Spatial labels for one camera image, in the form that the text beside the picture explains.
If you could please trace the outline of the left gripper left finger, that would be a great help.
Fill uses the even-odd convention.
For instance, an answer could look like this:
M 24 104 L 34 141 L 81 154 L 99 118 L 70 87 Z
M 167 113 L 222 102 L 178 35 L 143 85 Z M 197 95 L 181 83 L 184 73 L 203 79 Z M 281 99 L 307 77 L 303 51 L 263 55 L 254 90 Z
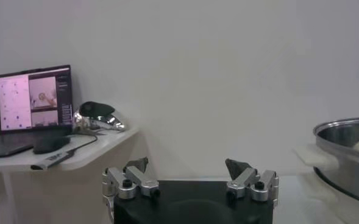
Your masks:
M 160 184 L 145 174 L 149 160 L 147 157 L 128 161 L 122 169 L 106 168 L 102 173 L 102 196 L 108 213 L 114 213 L 115 197 L 131 200 L 137 191 L 142 196 L 156 198 L 160 195 Z

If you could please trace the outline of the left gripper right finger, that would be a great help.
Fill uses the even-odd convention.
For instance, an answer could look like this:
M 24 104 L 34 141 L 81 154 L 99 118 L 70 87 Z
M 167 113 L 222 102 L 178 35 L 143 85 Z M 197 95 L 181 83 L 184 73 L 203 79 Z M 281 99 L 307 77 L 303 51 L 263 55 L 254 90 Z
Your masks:
M 248 196 L 259 203 L 271 202 L 273 207 L 279 203 L 279 176 L 273 170 L 259 173 L 245 162 L 225 160 L 231 180 L 226 183 L 226 196 L 229 204 Z

